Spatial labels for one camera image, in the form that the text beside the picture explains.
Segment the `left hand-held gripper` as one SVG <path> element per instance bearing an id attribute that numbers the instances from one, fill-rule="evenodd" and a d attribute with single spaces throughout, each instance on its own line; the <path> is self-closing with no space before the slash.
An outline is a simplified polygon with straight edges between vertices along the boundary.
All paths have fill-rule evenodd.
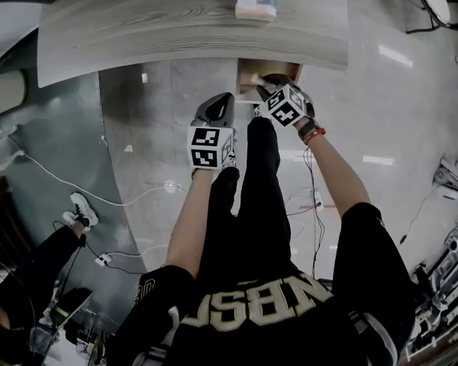
<path id="1" fill-rule="evenodd" d="M 223 120 L 224 127 L 201 121 Z M 193 169 L 222 170 L 234 148 L 234 95 L 223 92 L 198 106 L 187 131 L 187 153 Z"/>

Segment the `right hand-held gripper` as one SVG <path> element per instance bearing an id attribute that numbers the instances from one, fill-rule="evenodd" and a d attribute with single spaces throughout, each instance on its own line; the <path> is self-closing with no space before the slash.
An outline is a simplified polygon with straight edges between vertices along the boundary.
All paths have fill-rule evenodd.
<path id="1" fill-rule="evenodd" d="M 306 95 L 287 75 L 273 73 L 266 76 L 268 85 L 258 85 L 261 102 L 253 106 L 254 117 L 265 117 L 281 127 L 296 124 L 302 118 L 314 117 L 314 107 Z"/>

